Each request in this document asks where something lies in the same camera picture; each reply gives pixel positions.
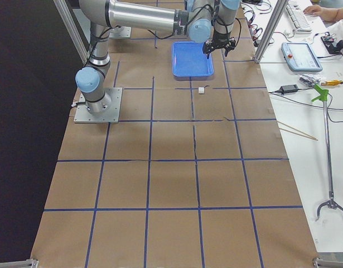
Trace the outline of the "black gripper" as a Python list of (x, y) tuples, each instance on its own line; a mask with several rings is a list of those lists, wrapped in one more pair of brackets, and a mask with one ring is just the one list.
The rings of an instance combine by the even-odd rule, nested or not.
[(207, 58), (210, 57), (211, 53), (218, 49), (224, 49), (224, 56), (227, 57), (228, 53), (236, 48), (236, 40), (234, 37), (229, 39), (218, 39), (216, 41), (206, 41), (202, 46), (202, 52)]

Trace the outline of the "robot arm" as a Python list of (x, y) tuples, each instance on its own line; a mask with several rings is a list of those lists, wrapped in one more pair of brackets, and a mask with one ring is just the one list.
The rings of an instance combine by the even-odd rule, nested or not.
[(186, 1), (185, 11), (120, 1), (80, 1), (79, 5), (90, 20), (90, 45), (88, 60), (75, 81), (90, 115), (105, 113), (113, 101), (103, 83), (110, 67), (109, 33), (118, 26), (188, 36), (203, 44), (206, 55), (218, 49), (229, 52), (238, 44), (230, 34), (239, 1)]

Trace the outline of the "person hand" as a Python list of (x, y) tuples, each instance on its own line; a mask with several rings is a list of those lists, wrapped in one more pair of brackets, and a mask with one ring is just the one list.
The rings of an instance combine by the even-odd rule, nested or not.
[(323, 8), (317, 4), (308, 6), (303, 10), (303, 13), (305, 15), (311, 15), (311, 16), (321, 16), (322, 12), (323, 12)]

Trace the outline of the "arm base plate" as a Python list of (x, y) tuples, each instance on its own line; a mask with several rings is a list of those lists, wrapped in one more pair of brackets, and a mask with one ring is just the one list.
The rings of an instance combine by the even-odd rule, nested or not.
[(105, 88), (104, 97), (95, 103), (87, 102), (80, 94), (75, 123), (118, 123), (123, 88)]

